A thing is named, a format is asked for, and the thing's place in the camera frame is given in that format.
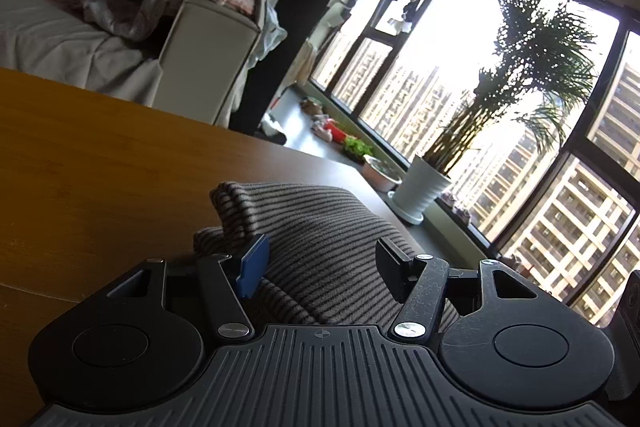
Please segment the green plant tray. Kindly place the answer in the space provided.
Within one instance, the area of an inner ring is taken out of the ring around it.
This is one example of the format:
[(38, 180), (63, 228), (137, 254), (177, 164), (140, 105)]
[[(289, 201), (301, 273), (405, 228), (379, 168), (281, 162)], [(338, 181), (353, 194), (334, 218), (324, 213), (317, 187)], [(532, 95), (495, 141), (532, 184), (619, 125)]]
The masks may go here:
[(363, 164), (367, 156), (373, 155), (373, 148), (353, 135), (346, 135), (343, 141), (343, 153), (358, 164)]

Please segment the pink basin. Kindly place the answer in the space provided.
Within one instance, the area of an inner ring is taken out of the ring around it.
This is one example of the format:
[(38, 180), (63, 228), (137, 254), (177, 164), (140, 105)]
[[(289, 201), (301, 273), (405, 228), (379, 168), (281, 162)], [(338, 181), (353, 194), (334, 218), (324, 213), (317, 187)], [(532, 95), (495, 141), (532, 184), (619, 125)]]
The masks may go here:
[(402, 178), (395, 167), (371, 155), (363, 156), (361, 174), (375, 191), (387, 193), (401, 184)]

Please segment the beige sofa with grey cover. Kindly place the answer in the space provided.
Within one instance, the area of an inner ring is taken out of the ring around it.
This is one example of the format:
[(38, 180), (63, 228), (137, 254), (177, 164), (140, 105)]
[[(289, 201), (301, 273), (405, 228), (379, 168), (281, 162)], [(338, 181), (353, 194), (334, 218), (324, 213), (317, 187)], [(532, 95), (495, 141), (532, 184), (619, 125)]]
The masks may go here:
[(1, 0), (2, 66), (228, 126), (256, 64), (262, 20), (186, 0), (135, 42), (87, 22), (83, 1)]

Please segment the striped knit sweater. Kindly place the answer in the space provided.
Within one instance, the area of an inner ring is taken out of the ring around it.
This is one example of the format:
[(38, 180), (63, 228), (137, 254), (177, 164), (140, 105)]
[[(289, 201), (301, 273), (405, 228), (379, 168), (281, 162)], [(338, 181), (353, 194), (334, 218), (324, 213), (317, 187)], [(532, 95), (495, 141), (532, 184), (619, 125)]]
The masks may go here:
[(375, 265), (375, 244), (416, 250), (390, 222), (344, 188), (296, 183), (219, 184), (209, 194), (220, 220), (195, 233), (195, 254), (238, 255), (269, 239), (269, 263), (246, 313), (255, 325), (378, 325), (400, 310)]

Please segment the white ribbed plant pot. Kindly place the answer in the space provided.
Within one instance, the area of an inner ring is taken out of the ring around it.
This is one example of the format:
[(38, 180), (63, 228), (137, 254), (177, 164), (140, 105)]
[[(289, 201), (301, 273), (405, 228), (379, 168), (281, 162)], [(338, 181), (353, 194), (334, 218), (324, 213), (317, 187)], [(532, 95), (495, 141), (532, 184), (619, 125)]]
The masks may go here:
[(428, 165), (422, 157), (416, 156), (401, 184), (386, 194), (387, 204), (401, 220), (410, 225), (420, 225), (424, 211), (450, 184), (449, 176)]

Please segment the tall green palm plant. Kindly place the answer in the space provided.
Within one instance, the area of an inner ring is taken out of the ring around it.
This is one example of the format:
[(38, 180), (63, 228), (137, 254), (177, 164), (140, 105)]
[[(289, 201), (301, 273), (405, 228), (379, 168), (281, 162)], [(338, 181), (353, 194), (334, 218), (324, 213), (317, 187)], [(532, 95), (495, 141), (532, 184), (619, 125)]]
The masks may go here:
[(448, 176), (490, 124), (514, 122), (533, 135), (538, 153), (566, 139), (565, 121), (590, 98), (596, 43), (586, 18), (572, 2), (594, 0), (497, 0), (501, 24), (496, 62), (478, 71), (471, 100), (464, 102), (421, 159)]

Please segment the red bowl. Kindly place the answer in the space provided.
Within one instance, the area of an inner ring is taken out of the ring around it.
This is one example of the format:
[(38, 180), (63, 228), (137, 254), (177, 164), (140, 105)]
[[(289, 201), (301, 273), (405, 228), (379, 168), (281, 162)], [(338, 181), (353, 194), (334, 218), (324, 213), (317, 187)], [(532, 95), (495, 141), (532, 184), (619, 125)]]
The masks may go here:
[(328, 119), (322, 126), (326, 131), (331, 132), (332, 141), (337, 144), (343, 144), (348, 137), (348, 133), (334, 119)]

